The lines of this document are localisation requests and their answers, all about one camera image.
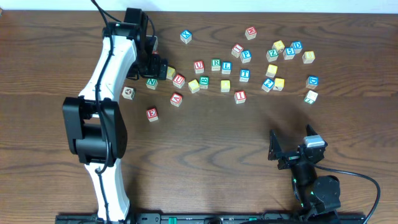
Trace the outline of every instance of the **yellow block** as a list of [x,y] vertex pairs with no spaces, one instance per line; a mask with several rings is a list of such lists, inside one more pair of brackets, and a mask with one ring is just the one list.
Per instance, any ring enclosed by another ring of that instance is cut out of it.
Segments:
[[200,88],[198,80],[192,80],[188,82],[188,86],[191,89],[191,91],[195,91],[197,88]]
[[175,69],[172,67],[167,67],[167,76],[166,78],[169,80],[172,80],[174,78],[175,75]]
[[276,71],[278,70],[278,66],[276,65],[268,65],[267,72],[276,74]]
[[279,88],[283,88],[285,86],[285,80],[283,78],[276,78],[275,86],[279,87]]
[[221,87],[222,88],[231,88],[231,82],[229,80],[222,80]]
[[315,59],[315,54],[313,53],[313,51],[304,52],[304,54],[305,54],[305,59]]
[[285,45],[284,45],[284,43],[281,40],[278,40],[277,42],[274,43],[272,48],[275,49],[276,51],[278,51],[278,54],[279,54],[282,51],[284,51]]

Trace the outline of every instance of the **wood grain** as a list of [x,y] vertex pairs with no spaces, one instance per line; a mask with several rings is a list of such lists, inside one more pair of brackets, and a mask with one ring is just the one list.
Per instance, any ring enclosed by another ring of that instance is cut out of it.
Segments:
[[[123,18],[123,12],[113,13]],[[268,132],[285,149],[300,144],[310,123],[329,143],[322,165],[375,178],[382,197],[370,223],[398,219],[398,21],[395,15],[150,12],[159,52],[184,75],[198,78],[193,62],[204,60],[208,90],[191,94],[170,80],[156,91],[144,80],[120,107],[129,141],[123,157],[127,194],[134,206],[163,212],[263,212],[297,206],[290,172],[267,160]],[[246,40],[244,29],[258,35]],[[59,213],[98,208],[91,180],[72,155],[62,117],[66,96],[86,85],[101,51],[103,22],[97,12],[7,11],[0,18],[0,223],[53,223]],[[189,29],[185,45],[179,33]],[[276,40],[301,40],[316,59],[279,56],[282,92],[266,93],[266,50]],[[242,64],[231,48],[252,52]],[[210,72],[210,60],[233,63],[231,75]],[[252,72],[239,82],[239,69]],[[308,75],[320,77],[317,102],[303,102]],[[220,93],[220,80],[231,91]],[[248,100],[236,105],[233,93]],[[170,104],[173,92],[181,107]],[[156,106],[159,121],[145,110]],[[372,183],[336,175],[341,211],[368,213],[376,196]]]

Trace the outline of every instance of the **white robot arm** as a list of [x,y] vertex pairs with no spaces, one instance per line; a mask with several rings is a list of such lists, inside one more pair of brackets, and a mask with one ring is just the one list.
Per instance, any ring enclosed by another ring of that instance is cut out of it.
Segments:
[[[125,220],[130,209],[130,201],[123,186],[121,158],[127,145],[127,131],[119,110],[119,96],[126,77],[135,75],[144,78],[165,80],[167,61],[152,54],[157,48],[157,37],[147,40],[148,18],[140,9],[127,9],[124,22],[110,22],[111,33],[103,33],[103,50],[87,86],[78,98],[66,98],[63,115],[70,150],[78,154],[79,161],[85,164],[94,184],[98,200],[98,218],[106,221]],[[95,85],[105,61],[108,58],[113,40],[113,54],[101,79],[99,102],[102,109],[105,131],[109,136],[110,153],[106,151],[104,130],[100,124],[86,124],[85,119],[97,118],[95,107]],[[110,163],[102,173],[101,184],[96,170],[101,170],[105,161]],[[108,217],[105,209],[108,203]]]

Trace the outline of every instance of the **toy block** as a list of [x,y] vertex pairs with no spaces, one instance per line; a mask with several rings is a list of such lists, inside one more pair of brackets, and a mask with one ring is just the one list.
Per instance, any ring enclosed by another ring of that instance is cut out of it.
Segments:
[[283,78],[276,78],[273,90],[282,91],[285,86],[285,80]]
[[207,90],[209,88],[209,77],[200,77],[199,85],[200,88]]
[[147,117],[150,122],[156,121],[159,119],[155,108],[147,110]]
[[276,65],[268,65],[266,76],[274,78],[276,75],[276,71],[278,71],[278,66]]
[[303,50],[303,45],[301,44],[301,41],[295,41],[293,42],[290,47],[293,47],[294,49],[294,53],[298,54],[301,52],[301,50]]
[[305,95],[304,102],[313,104],[315,100],[317,100],[318,93],[315,93],[314,91],[310,90],[308,93]]
[[284,59],[290,60],[294,58],[294,49],[292,47],[286,47],[284,50]]
[[229,80],[222,80],[221,81],[221,92],[222,93],[229,92],[230,88],[231,88],[231,82]]
[[240,82],[248,82],[250,78],[250,70],[242,69],[239,77]]
[[173,80],[174,76],[175,76],[175,69],[172,67],[167,67],[166,78],[169,80]]
[[185,78],[182,75],[176,75],[173,79],[173,85],[182,88],[185,83]]
[[156,90],[157,87],[157,80],[154,78],[148,78],[147,80],[147,87],[150,88],[151,90]]
[[273,62],[278,58],[278,51],[275,49],[267,51],[267,60],[268,62]]
[[250,62],[251,60],[251,53],[250,50],[244,50],[241,53],[241,61],[242,63]]
[[194,62],[193,69],[195,69],[196,74],[201,74],[205,72],[205,64],[203,63],[203,61]]
[[257,30],[254,27],[249,27],[246,29],[246,32],[244,33],[244,35],[246,36],[246,38],[248,40],[254,39],[254,38],[256,38]]
[[182,96],[174,93],[170,98],[170,103],[176,107],[179,107],[182,103]]
[[235,93],[235,103],[244,103],[246,101],[246,94],[244,91],[237,91]]
[[261,88],[268,93],[272,90],[272,87],[274,87],[274,85],[275,82],[272,81],[272,79],[267,78],[267,80],[262,84]]
[[189,32],[188,30],[184,30],[182,31],[181,35],[180,35],[180,39],[182,40],[182,42],[184,42],[185,44],[189,43],[192,40],[192,34],[191,32]]
[[309,76],[305,84],[305,87],[310,89],[315,89],[317,86],[318,86],[318,77]]
[[239,56],[241,56],[242,51],[243,51],[243,47],[240,46],[239,44],[236,44],[236,45],[232,48],[231,54],[234,55],[236,58],[238,58]]
[[200,90],[200,85],[198,83],[198,80],[192,80],[188,82],[188,87],[189,90],[191,90],[191,93],[196,93],[197,91]]
[[303,62],[304,63],[312,63],[315,60],[315,54],[313,51],[304,52],[303,54]]
[[276,50],[278,54],[280,54],[284,51],[285,45],[281,40],[278,40],[272,45],[272,49]]
[[122,96],[125,99],[132,100],[134,98],[134,95],[136,94],[136,91],[133,88],[129,87],[124,87],[122,91]]
[[211,71],[220,71],[220,70],[221,70],[221,60],[211,59]]
[[231,74],[232,63],[231,62],[223,62],[223,69],[221,70],[221,74]]

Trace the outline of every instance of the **wooden block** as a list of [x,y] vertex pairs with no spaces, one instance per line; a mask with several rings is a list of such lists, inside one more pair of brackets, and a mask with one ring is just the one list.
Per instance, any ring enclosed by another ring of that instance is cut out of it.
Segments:
[[122,91],[122,96],[125,99],[132,100],[134,98],[134,95],[136,94],[135,89],[129,88],[129,87],[124,87]]
[[284,50],[284,59],[291,60],[294,58],[294,49],[292,47],[286,47]]
[[182,88],[184,86],[184,83],[185,83],[185,78],[180,74],[176,75],[173,79],[173,85],[179,88]]
[[150,88],[151,90],[156,90],[157,87],[157,80],[154,78],[148,78],[147,80],[147,87]]
[[248,82],[250,79],[250,70],[242,69],[241,75],[239,76],[240,82]]
[[268,62],[273,62],[278,58],[278,51],[275,49],[267,51],[267,60]]
[[285,45],[281,40],[278,40],[272,45],[272,49],[276,50],[278,54],[280,54],[284,51]]
[[232,48],[231,54],[234,55],[236,58],[238,58],[239,56],[241,56],[242,51],[243,51],[243,47],[240,46],[239,44],[236,44],[236,45]]
[[276,71],[278,71],[278,66],[276,65],[268,65],[266,76],[274,78],[276,75]]
[[200,88],[207,90],[209,88],[209,77],[200,77],[199,85]]
[[251,53],[250,50],[244,50],[241,53],[241,61],[242,63],[250,62],[251,60]]
[[246,38],[248,40],[254,39],[254,38],[256,38],[257,30],[254,27],[249,27],[246,29],[246,32],[244,33],[244,35],[246,36]]
[[229,92],[230,88],[231,88],[231,82],[229,80],[222,80],[221,81],[221,92],[222,93]]
[[309,76],[307,79],[307,82],[305,84],[305,87],[310,88],[310,89],[315,89],[318,86],[318,77],[315,76]]
[[221,70],[221,60],[211,59],[211,71],[220,71],[220,70]]
[[272,87],[274,87],[275,82],[272,79],[267,78],[267,80],[262,84],[261,88],[267,93],[270,92]]
[[235,103],[244,103],[246,101],[246,94],[244,91],[237,91],[235,93]]
[[188,87],[189,90],[191,90],[191,93],[196,93],[197,91],[200,90],[200,85],[198,83],[198,80],[192,80],[188,82]]
[[304,52],[303,54],[303,62],[304,63],[312,63],[315,60],[315,54],[313,51]]
[[167,67],[166,78],[169,80],[173,80],[174,76],[175,76],[175,69],[172,67]]
[[221,74],[231,74],[232,63],[231,62],[223,62],[223,69],[221,70]]
[[282,91],[285,86],[285,80],[283,78],[276,78],[273,90]]
[[317,100],[318,93],[315,93],[314,91],[310,90],[308,93],[305,95],[304,102],[313,104],[315,100]]
[[170,103],[176,107],[179,107],[182,103],[182,96],[174,93],[170,98]]
[[290,47],[293,47],[294,53],[298,54],[303,50],[303,45],[301,44],[301,41],[295,41],[293,42]]
[[182,42],[184,42],[185,44],[189,43],[192,40],[192,34],[191,32],[189,32],[188,30],[184,30],[182,31],[181,35],[180,35],[180,39],[182,40]]
[[156,121],[159,119],[155,108],[147,110],[147,117],[150,122]]
[[205,72],[205,64],[203,63],[203,61],[194,62],[193,69],[195,69],[196,74],[201,74]]

